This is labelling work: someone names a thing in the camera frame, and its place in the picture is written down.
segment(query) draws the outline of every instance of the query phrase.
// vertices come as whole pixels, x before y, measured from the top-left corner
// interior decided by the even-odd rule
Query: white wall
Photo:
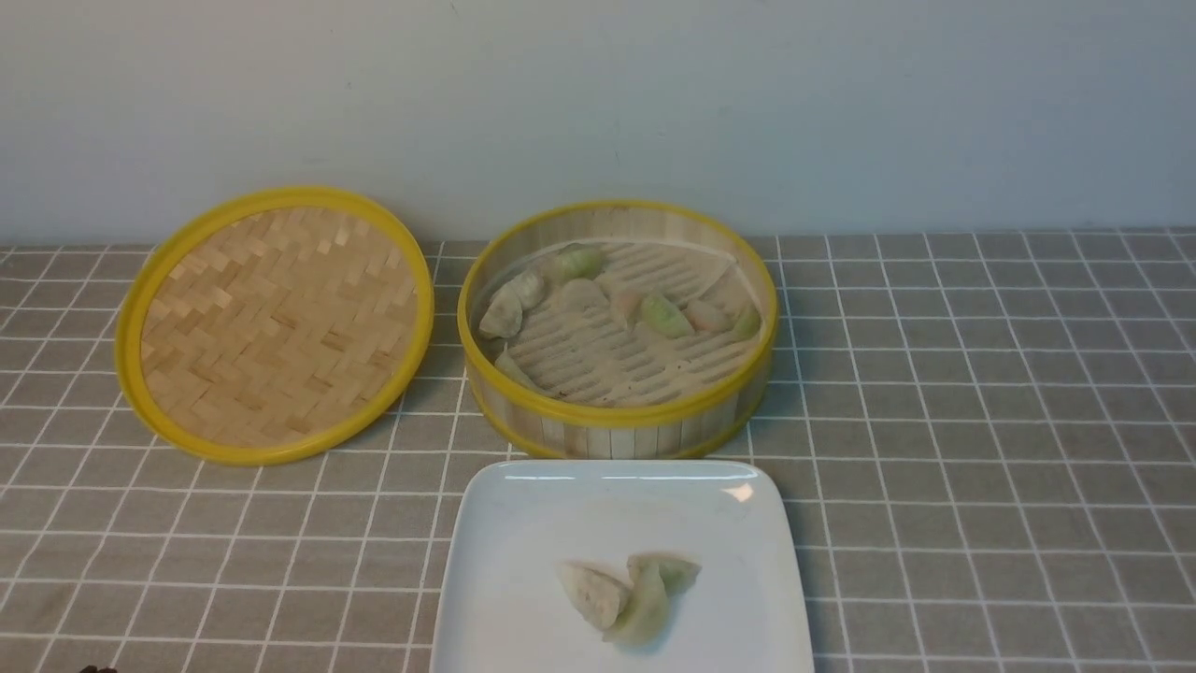
[[[0,240],[266,186],[422,235],[671,200],[745,232],[1196,222],[1196,0],[37,0]]]

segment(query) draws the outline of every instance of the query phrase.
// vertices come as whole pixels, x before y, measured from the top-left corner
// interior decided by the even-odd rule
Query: yellow rim
[[[573,203],[525,219],[502,235],[492,240],[490,244],[482,250],[477,261],[474,262],[472,267],[470,267],[469,274],[465,275],[465,282],[462,286],[460,296],[457,299],[457,331],[460,334],[460,343],[465,348],[465,360],[474,366],[477,374],[484,379],[487,384],[494,386],[505,398],[521,408],[536,412],[539,416],[575,426],[600,426],[604,428],[639,428],[643,426],[666,426],[677,423],[678,421],[691,417],[696,412],[704,411],[718,405],[726,398],[734,396],[748,383],[748,380],[751,379],[752,373],[759,365],[761,359],[765,359],[770,355],[769,351],[771,350],[773,342],[776,338],[776,292],[769,292],[767,296],[761,296],[761,301],[764,304],[763,313],[767,316],[767,322],[762,325],[764,338],[759,341],[756,350],[752,351],[744,367],[742,367],[731,379],[720,386],[708,388],[689,398],[647,408],[591,408],[537,396],[502,375],[502,373],[500,373],[498,368],[495,368],[494,365],[492,365],[490,361],[488,361],[482,354],[482,350],[477,347],[477,342],[474,341],[474,334],[469,328],[468,296],[470,295],[470,288],[474,286],[474,281],[477,276],[477,269],[490,256],[490,253],[494,252],[495,249],[501,246],[524,228],[536,226],[544,220],[557,216],[562,213],[575,209],[616,207],[639,207],[669,210],[701,221],[715,228],[727,238],[734,240],[736,245],[745,252],[745,256],[751,261],[751,263],[758,267],[757,270],[762,273],[764,277],[770,277],[768,267],[764,265],[764,261],[759,258],[759,255],[756,253],[756,250],[753,250],[751,245],[749,245],[738,233],[722,222],[701,213],[696,213],[679,206],[658,203],[653,201],[616,200]]]
[[[414,336],[407,359],[398,372],[370,403],[346,421],[299,442],[269,448],[244,448],[216,445],[197,438],[166,416],[150,396],[141,372],[141,329],[150,304],[170,270],[216,230],[251,214],[275,208],[322,207],[354,214],[385,232],[411,264],[419,307]],[[390,210],[374,201],[330,186],[288,186],[248,194],[194,219],[178,230],[150,257],[138,274],[121,308],[116,324],[116,375],[124,397],[138,417],[171,445],[200,458],[226,465],[279,465],[305,459],[348,440],[383,415],[403,394],[415,377],[428,343],[432,341],[432,274],[419,243]]]
[[[529,442],[527,440],[520,438],[519,435],[515,435],[514,432],[507,428],[507,424],[499,421],[499,418],[494,415],[494,411],[486,405],[486,402],[482,399],[482,397],[477,394],[477,385],[472,380],[469,383],[469,386],[474,393],[474,400],[477,403],[477,408],[482,410],[482,414],[486,415],[486,420],[490,422],[490,424],[494,427],[495,430],[498,430],[499,435],[502,435],[502,439],[511,442],[515,447],[519,447],[519,451],[533,458],[551,459],[551,460],[579,460],[578,457],[567,457],[557,452],[556,449],[545,447],[544,445],[537,445],[536,442]],[[744,411],[744,414],[742,414],[739,418],[737,418],[736,422],[731,424],[730,428],[727,428],[722,433],[719,433],[714,438],[710,438],[709,440],[702,442],[701,445],[694,447],[692,449],[682,452],[675,457],[665,457],[663,460],[687,460],[687,459],[703,458],[706,455],[713,454],[714,452],[719,451],[720,448],[722,448],[722,445],[726,445],[732,438],[736,436],[736,434],[743,430],[744,426],[748,426],[748,422],[751,421],[752,415],[756,414],[756,409],[759,408],[759,403],[763,399],[764,399],[764,391],[762,390],[759,394],[756,396],[756,399],[752,400],[751,405],[748,406],[748,410]]]

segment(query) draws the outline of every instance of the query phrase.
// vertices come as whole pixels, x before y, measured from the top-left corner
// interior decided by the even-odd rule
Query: white plate
[[[628,555],[702,565],[653,648],[628,651],[574,611],[555,564],[627,577]],[[773,481],[728,461],[504,463],[460,506],[432,673],[811,673],[793,539]]]

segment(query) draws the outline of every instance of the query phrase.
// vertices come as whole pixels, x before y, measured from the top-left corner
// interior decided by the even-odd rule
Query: bamboo steamer lid
[[[271,465],[355,435],[432,335],[432,277],[385,208],[330,188],[243,196],[150,259],[117,325],[122,390],[166,441]]]

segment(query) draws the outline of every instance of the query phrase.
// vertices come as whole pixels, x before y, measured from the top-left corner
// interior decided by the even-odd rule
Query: steamer basket
[[[606,307],[565,319],[549,295],[506,347],[549,394],[515,384],[493,365],[505,347],[477,335],[478,319],[501,282],[579,240],[604,250],[596,281],[608,294],[620,287],[661,289],[673,300],[701,294],[728,312],[752,300],[756,338],[666,341],[643,324],[616,326]],[[776,324],[775,286],[743,238],[701,214],[639,201],[579,203],[519,224],[482,251],[457,305],[474,398],[500,434],[539,458],[679,459],[718,449],[759,404]]]

